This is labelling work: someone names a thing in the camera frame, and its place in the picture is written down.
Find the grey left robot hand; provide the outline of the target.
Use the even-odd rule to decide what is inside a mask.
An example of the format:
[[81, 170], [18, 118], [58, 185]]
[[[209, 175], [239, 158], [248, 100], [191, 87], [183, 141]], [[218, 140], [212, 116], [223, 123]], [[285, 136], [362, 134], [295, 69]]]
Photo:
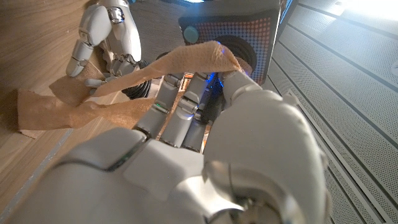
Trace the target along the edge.
[[89, 78], [85, 86], [93, 94], [101, 85], [127, 75], [141, 62], [139, 32], [130, 11], [133, 0], [100, 0], [85, 9], [72, 56], [66, 68], [78, 76], [88, 64], [95, 47], [101, 47], [107, 65], [105, 79]]

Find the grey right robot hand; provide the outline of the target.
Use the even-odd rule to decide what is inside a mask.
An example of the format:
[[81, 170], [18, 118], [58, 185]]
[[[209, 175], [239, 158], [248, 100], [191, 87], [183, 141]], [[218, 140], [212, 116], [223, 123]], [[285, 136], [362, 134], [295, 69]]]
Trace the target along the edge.
[[203, 153], [182, 146], [172, 121], [162, 139], [143, 118], [77, 145], [54, 164], [9, 223], [323, 223], [327, 159], [296, 97], [224, 73], [227, 107]]

